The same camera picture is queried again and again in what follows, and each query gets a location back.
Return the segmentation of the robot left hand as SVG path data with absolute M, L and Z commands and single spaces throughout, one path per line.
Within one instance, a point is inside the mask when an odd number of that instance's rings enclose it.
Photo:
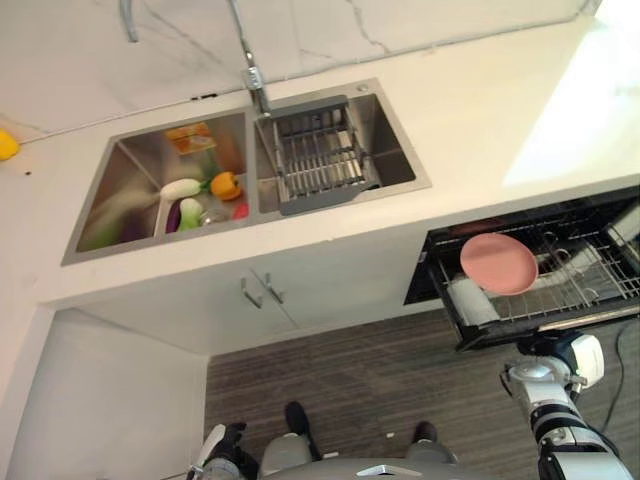
M 224 459 L 239 466 L 242 462 L 239 443 L 246 427 L 245 422 L 216 425 L 201 448 L 198 464 L 205 467 L 214 459 Z

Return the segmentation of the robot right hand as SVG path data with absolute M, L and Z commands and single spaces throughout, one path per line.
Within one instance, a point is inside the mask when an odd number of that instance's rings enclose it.
M 604 377 L 604 354 L 597 337 L 577 330 L 545 330 L 517 342 L 524 355 L 552 357 L 569 371 L 565 387 L 572 398 Z

